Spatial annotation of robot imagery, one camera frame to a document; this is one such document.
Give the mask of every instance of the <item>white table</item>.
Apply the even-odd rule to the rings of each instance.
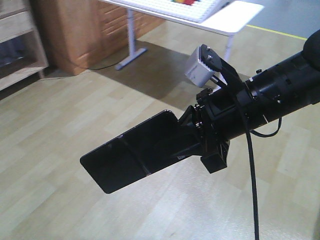
[[[211,17],[207,18],[202,23],[197,23],[130,6],[127,4],[119,3],[117,2],[117,0],[101,1],[127,8],[129,56],[115,66],[115,69],[117,70],[122,69],[124,66],[129,64],[131,61],[139,57],[147,50],[146,48],[140,48],[136,50],[133,11],[141,12],[144,14],[163,18],[172,22],[184,24],[190,27],[227,36],[228,41],[225,46],[225,54],[223,59],[225,61],[228,61],[234,35],[237,32],[239,32],[252,18],[254,18],[264,8],[264,6],[259,4],[236,0],[228,6],[226,6],[225,8],[218,11],[217,13],[215,13],[214,15],[212,15]]]

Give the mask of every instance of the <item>shelf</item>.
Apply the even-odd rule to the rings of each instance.
[[[21,36],[24,55],[0,67],[0,90],[42,70],[48,61],[27,0],[0,0],[0,43]]]

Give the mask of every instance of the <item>black cable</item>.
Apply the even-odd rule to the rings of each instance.
[[[210,78],[216,85],[226,90],[231,96],[236,108],[238,109],[241,119],[245,129],[245,136],[248,144],[249,152],[249,163],[250,163],[250,173],[251,173],[251,188],[252,188],[252,203],[253,203],[253,224],[254,224],[254,239],[259,240],[259,213],[258,213],[258,194],[257,194],[257,180],[256,180],[256,170],[255,170],[255,160],[254,160],[254,150],[252,147],[252,139],[250,135],[250,130],[247,122],[246,115],[237,99],[237,97],[232,94],[228,86],[221,81],[217,76],[213,75]]]
[[[277,128],[277,130],[276,130],[275,132],[273,132],[273,133],[263,134],[263,133],[260,133],[260,132],[258,132],[258,131],[255,131],[255,130],[251,130],[250,132],[251,132],[253,135],[256,135],[256,136],[258,136],[258,137],[260,137],[260,138],[273,137],[273,136],[275,136],[275,135],[279,132],[279,130],[280,130],[280,128],[281,128],[281,124],[282,124],[282,117],[279,118],[278,128]]]
[[[115,66],[115,65],[117,65],[118,63],[121,62],[121,60],[120,60],[120,61],[118,61],[118,62],[116,62],[116,63],[111,64],[111,65],[107,65],[107,66],[103,66],[103,67],[98,67],[98,68],[83,67],[83,66],[80,66],[80,65],[74,63],[74,62],[71,61],[68,57],[66,57],[64,54],[62,54],[61,52],[59,52],[59,50],[58,50],[53,44],[51,44],[51,42],[50,42],[49,40],[47,40],[46,42],[52,47],[53,53],[58,54],[58,55],[61,56],[63,59],[65,59],[65,60],[67,60],[69,63],[71,63],[72,65],[74,65],[74,66],[76,66],[76,67],[78,67],[78,68],[80,68],[80,69],[83,69],[83,70],[97,71],[97,70],[107,69],[107,68],[110,68],[110,67],[112,67],[112,66]]]

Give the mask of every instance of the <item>yellow line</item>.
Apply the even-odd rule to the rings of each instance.
[[[302,37],[302,36],[296,36],[296,35],[280,32],[280,31],[267,29],[267,28],[260,27],[260,26],[254,26],[254,25],[250,25],[250,24],[247,24],[247,26],[250,27],[250,28],[260,29],[260,30],[264,30],[264,31],[267,31],[267,32],[270,32],[270,33],[274,33],[274,34],[281,34],[281,35],[284,35],[284,36],[287,36],[287,37],[291,37],[291,38],[295,38],[295,39],[300,39],[300,40],[305,40],[305,41],[307,40],[307,38]]]

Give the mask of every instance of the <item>wooden floor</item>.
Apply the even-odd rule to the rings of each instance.
[[[82,155],[164,109],[181,116],[200,91],[183,75],[187,55],[202,43],[223,55],[227,39],[166,22],[140,41],[149,51],[121,71],[56,71],[0,92],[0,239],[254,239],[243,136],[231,141],[224,170],[209,174],[194,156],[113,194],[80,165]],[[303,44],[246,27],[230,63],[252,76]],[[308,106],[286,116],[275,137],[253,137],[262,240],[320,240],[319,119],[320,104]]]

